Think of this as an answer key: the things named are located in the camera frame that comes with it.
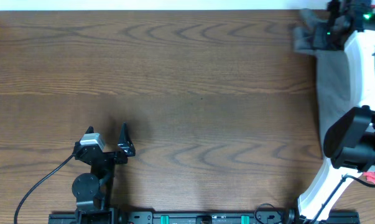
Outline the grey shorts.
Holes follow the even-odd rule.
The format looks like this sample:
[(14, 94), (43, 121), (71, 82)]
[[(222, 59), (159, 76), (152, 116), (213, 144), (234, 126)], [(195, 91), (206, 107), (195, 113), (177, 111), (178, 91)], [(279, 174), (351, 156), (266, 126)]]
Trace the grey shorts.
[(320, 145), (328, 129), (351, 109), (348, 62), (343, 51), (320, 50), (313, 46), (315, 31), (326, 21), (313, 10), (299, 10), (305, 26), (293, 30), (294, 52), (316, 58), (315, 85), (318, 105)]

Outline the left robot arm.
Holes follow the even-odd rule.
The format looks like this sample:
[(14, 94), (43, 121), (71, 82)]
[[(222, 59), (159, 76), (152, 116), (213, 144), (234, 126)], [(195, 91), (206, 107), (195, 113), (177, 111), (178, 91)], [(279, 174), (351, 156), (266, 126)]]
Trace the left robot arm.
[(75, 143), (74, 158), (88, 164), (91, 169), (76, 177), (72, 193), (76, 198), (77, 223), (118, 223), (118, 210), (109, 201), (113, 188), (115, 166), (126, 164), (129, 157), (136, 155), (129, 137), (127, 124), (123, 123), (117, 151), (105, 152), (105, 142), (99, 133), (89, 127)]

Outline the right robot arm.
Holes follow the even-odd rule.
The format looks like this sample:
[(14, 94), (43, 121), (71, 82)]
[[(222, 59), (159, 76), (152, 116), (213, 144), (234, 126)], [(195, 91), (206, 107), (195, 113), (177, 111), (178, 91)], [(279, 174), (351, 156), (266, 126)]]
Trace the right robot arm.
[(375, 7), (330, 1), (328, 19), (302, 9), (294, 50), (317, 60), (318, 127), (323, 162), (286, 223), (358, 223), (356, 212), (333, 211), (350, 183), (375, 172)]

